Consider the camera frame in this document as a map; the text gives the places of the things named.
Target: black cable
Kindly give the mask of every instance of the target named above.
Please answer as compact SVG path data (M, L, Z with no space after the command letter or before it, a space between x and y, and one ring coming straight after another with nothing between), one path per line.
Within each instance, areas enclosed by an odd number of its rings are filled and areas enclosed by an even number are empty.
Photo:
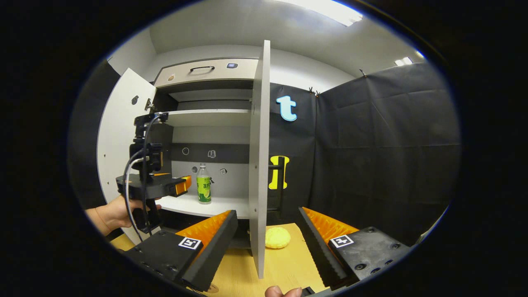
M141 150L137 151L135 154L132 155L132 157L130 157L130 159L128 159L127 165L125 166L125 173L123 174L123 178L122 178L123 187L125 186L125 176L127 174L127 170L128 170L128 167L130 166L130 163L133 160L135 160L137 155L139 155L141 152L142 152ZM141 240L141 242L143 242L143 239L141 238L141 235L139 235L139 231L138 231L137 226L136 226L134 220L132 219L132 217L130 217L130 222L132 223L132 226L134 227L134 230L136 231L137 236L139 237L139 240Z
M147 153L147 137L148 132L150 132L150 128L152 127L152 124L159 118L161 114L156 115L150 123L148 123L147 131L145 132L145 141L143 142L143 180L141 181L141 193L143 195L142 202L143 202L143 217L145 218L145 223L147 226L147 229L149 229L148 234L152 236L152 231L150 230L150 221L148 220L147 215L147 160L146 160L146 153Z

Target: cabinet door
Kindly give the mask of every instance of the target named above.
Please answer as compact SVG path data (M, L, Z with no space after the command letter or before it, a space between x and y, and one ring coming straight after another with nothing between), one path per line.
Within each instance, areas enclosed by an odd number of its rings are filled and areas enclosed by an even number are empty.
M268 211L270 42L264 41L253 82L249 137L249 229L259 278L264 277Z
M106 202L119 196L116 177L123 175L129 159L129 146L136 135L134 118L148 113L145 105L149 98L152 102L155 94L156 88L129 68L106 102L97 136L97 170ZM122 229L132 242L139 243L133 228ZM139 233L143 238L148 237L148 234Z

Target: white shelf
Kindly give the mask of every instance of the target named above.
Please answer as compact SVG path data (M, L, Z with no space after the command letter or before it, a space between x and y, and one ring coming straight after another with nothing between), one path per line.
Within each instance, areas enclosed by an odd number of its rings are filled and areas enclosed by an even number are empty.
M165 122L174 127L189 126L245 126L249 127L247 109L193 109L168 113Z
M234 209L239 219L248 219L248 201L248 198L213 197L211 204L200 204L196 194L187 193L178 197L165 196L156 203L162 209L202 217L213 217Z

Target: green bottle label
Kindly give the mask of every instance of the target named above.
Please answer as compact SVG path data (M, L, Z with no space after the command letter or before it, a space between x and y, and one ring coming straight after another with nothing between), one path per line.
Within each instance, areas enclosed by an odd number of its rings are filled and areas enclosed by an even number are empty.
M196 187L198 188L198 201L211 201L211 180L209 177L196 178Z

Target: yellow sponge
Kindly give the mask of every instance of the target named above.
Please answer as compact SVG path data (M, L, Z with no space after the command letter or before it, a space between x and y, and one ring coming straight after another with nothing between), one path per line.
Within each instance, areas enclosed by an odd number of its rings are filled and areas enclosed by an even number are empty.
M283 248L290 243L290 239L290 233L282 227L273 227L266 231L266 247Z

